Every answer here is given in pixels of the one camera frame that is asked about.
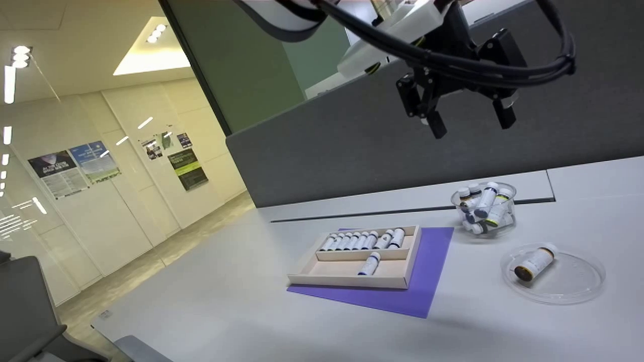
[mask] purple mat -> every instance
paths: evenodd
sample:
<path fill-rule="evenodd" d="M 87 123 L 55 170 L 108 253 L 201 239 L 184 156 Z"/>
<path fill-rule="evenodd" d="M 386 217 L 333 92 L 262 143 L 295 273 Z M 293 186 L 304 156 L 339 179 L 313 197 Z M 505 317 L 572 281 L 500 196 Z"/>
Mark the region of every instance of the purple mat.
<path fill-rule="evenodd" d="M 287 291 L 394 314 L 406 314 L 415 317 L 426 317 L 440 279 L 451 234 L 451 227 L 420 229 L 420 243 L 406 289 L 289 286 Z"/>

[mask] floor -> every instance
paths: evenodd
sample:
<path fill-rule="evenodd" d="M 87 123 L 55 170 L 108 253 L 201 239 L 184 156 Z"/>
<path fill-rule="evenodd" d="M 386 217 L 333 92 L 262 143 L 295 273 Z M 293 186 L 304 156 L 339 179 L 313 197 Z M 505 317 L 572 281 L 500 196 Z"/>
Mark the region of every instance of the floor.
<path fill-rule="evenodd" d="M 68 325 L 66 332 L 76 343 L 104 355 L 108 360 L 126 362 L 129 359 L 121 351 L 116 351 L 107 337 L 94 332 L 90 327 L 90 321 L 110 304 L 135 289 L 139 283 L 158 273 L 163 267 L 184 256 L 194 246 L 202 243 L 210 234 L 232 224 L 250 209 L 254 209 L 254 204 L 250 196 L 244 193 L 226 205 L 222 205 L 221 209 L 179 232 L 155 249 L 147 251 L 145 256 L 136 257 L 118 272 L 103 278 L 76 297 L 61 304 L 57 308 L 57 317 L 61 324 Z"/>

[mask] white wall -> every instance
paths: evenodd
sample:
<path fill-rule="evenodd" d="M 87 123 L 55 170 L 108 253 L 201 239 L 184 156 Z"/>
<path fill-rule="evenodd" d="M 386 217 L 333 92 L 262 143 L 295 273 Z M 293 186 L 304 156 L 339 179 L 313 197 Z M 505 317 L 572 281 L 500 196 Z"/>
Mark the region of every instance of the white wall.
<path fill-rule="evenodd" d="M 136 124 L 148 114 L 155 121 L 139 131 Z M 0 217 L 35 222 L 0 239 L 0 249 L 16 257 L 37 256 L 55 304 L 244 191 L 222 133 L 194 80 L 6 106 L 0 124 L 13 127 Z M 184 191 L 164 156 L 147 159 L 140 141 L 167 127 L 189 133 L 208 183 Z M 107 145 L 122 175 L 53 199 L 28 159 L 90 141 Z M 26 209 L 13 208 L 32 197 L 40 199 L 46 216 L 32 204 Z"/>

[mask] ceiling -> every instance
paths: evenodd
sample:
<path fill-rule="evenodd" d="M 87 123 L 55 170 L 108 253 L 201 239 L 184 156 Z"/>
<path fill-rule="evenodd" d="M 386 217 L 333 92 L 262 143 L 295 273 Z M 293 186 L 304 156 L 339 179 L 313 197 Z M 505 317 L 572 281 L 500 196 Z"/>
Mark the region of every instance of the ceiling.
<path fill-rule="evenodd" d="M 16 103 L 191 79 L 191 68 L 112 76 L 150 17 L 163 17 L 156 0 L 0 0 L 0 62 L 16 45 L 32 47 Z M 168 37 L 163 48 L 181 50 Z"/>

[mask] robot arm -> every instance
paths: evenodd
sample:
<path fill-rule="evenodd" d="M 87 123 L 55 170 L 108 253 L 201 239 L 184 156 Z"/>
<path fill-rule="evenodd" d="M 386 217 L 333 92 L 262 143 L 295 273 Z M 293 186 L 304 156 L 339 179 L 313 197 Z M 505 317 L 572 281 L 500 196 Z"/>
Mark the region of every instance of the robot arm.
<path fill-rule="evenodd" d="M 515 123 L 517 89 L 537 86 L 573 74 L 575 48 L 549 0 L 534 0 L 562 39 L 562 54 L 549 65 L 526 67 L 508 30 L 500 28 L 476 47 L 457 0 L 371 0 L 378 23 L 366 24 L 336 0 L 237 0 L 242 8 L 279 40 L 304 40 L 326 17 L 361 39 L 339 72 L 366 70 L 375 50 L 410 67 L 398 83 L 408 116 L 420 118 L 440 138 L 446 127 L 436 111 L 443 94 L 467 89 L 492 100 L 500 129 Z"/>

